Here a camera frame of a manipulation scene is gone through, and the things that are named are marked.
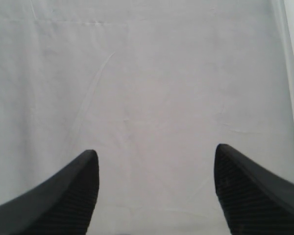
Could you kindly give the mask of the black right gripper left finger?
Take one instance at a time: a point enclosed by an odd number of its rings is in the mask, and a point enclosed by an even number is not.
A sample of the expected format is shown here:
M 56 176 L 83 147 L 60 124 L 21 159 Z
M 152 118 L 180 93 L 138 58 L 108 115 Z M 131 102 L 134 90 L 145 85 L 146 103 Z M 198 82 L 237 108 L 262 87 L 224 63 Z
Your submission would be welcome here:
M 85 235 L 98 191 L 98 155 L 86 150 L 40 185 L 0 205 L 0 235 Z

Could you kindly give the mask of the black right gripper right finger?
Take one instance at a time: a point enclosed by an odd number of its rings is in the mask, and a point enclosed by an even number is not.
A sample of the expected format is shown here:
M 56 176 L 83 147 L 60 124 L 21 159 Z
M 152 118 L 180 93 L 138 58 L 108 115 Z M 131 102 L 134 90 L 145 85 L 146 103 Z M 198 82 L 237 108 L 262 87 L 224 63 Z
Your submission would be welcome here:
M 294 235 L 294 184 L 228 144 L 215 151 L 216 195 L 233 235 Z

